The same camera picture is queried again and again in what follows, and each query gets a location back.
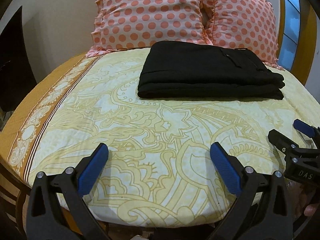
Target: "window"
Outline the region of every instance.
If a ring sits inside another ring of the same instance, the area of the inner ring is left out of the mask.
[[[285,0],[284,36],[280,49],[279,62],[287,70],[291,70],[296,55],[300,31],[299,0]]]

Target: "ruffled pillowcase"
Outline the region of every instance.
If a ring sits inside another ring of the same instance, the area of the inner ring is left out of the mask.
[[[97,0],[94,45],[87,57],[152,46],[157,41],[210,44],[201,0]]]
[[[202,0],[213,45],[248,48],[269,66],[277,67],[276,18],[266,0]]]

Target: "polka dot pillow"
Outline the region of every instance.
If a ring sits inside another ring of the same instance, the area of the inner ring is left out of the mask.
[[[157,41],[210,44],[201,0],[97,0],[94,45],[87,57],[152,46]]]
[[[203,0],[213,45],[248,48],[263,62],[276,64],[276,18],[266,0]]]

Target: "bed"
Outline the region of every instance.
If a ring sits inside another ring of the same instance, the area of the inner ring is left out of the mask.
[[[85,196],[95,217],[180,227],[222,219],[235,199],[210,160],[213,142],[269,174],[284,170],[284,155],[267,139],[271,129],[311,147],[292,123],[320,123],[320,105],[290,72],[270,68],[284,76],[283,100],[141,100],[149,50],[82,54],[55,69],[0,133],[1,157],[32,186],[37,172],[61,173],[106,143],[109,160]]]

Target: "black pants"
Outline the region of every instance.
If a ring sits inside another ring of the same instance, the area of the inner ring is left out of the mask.
[[[145,61],[138,96],[283,99],[279,90],[283,80],[248,49],[160,41],[151,47]]]

